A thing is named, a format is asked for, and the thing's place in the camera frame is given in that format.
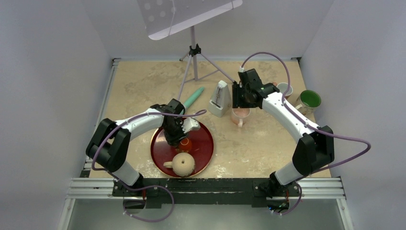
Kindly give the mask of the small orange cup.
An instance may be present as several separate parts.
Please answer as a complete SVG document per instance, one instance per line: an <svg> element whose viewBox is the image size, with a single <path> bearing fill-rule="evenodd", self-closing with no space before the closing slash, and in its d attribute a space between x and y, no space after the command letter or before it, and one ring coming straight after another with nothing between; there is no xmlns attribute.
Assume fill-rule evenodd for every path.
<svg viewBox="0 0 406 230"><path fill-rule="evenodd" d="M179 152L190 152L192 150L192 141L189 138L183 139L178 145Z"/></svg>

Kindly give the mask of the pink upside-down mug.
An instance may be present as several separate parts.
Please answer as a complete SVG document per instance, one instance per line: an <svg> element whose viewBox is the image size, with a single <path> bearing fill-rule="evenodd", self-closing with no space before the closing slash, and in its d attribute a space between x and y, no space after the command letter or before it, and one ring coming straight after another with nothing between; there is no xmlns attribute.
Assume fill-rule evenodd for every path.
<svg viewBox="0 0 406 230"><path fill-rule="evenodd" d="M251 114L249 108L233 108L231 110L231 121L241 128L248 120Z"/></svg>

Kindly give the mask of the pink flower mug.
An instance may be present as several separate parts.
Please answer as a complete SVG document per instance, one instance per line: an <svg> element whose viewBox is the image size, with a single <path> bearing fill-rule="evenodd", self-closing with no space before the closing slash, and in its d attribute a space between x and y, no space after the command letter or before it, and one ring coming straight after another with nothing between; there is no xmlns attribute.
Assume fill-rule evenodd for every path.
<svg viewBox="0 0 406 230"><path fill-rule="evenodd" d="M287 91L287 93L285 95L286 99L288 99L292 95L293 88L292 88L292 86L288 87L288 83L286 83L286 82L280 82L280 83L274 82L273 84L280 90L281 93L284 93L285 91Z"/></svg>

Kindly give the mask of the tall cream upside-down mug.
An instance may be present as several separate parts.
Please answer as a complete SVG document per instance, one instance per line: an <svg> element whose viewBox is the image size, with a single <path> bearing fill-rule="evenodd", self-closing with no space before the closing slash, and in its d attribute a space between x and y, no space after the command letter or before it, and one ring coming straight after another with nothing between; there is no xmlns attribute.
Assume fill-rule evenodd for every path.
<svg viewBox="0 0 406 230"><path fill-rule="evenodd" d="M294 107L303 115L312 114L322 103L318 93L312 90L305 90L298 96Z"/></svg>

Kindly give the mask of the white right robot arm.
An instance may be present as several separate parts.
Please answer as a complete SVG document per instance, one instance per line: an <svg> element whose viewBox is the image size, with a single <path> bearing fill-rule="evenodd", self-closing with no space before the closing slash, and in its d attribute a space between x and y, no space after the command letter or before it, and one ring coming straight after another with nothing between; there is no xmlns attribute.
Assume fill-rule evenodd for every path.
<svg viewBox="0 0 406 230"><path fill-rule="evenodd" d="M259 189L269 197L282 194L292 182L306 177L334 160L333 133L298 112L272 83L263 84L255 69L238 72L240 81L232 85L233 108L260 108L271 114L296 142L292 160L270 174Z"/></svg>

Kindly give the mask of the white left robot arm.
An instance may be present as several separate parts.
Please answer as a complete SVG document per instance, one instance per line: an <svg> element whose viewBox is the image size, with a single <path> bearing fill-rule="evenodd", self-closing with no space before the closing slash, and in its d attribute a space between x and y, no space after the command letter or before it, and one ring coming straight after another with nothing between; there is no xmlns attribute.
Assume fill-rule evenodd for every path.
<svg viewBox="0 0 406 230"><path fill-rule="evenodd" d="M129 143L153 129L162 128L170 146L177 147L187 137L183 128L185 107L172 99L168 104L155 104L143 114L123 121L102 120L87 148L86 155L124 183L124 190L137 196L143 189L143 176L127 161Z"/></svg>

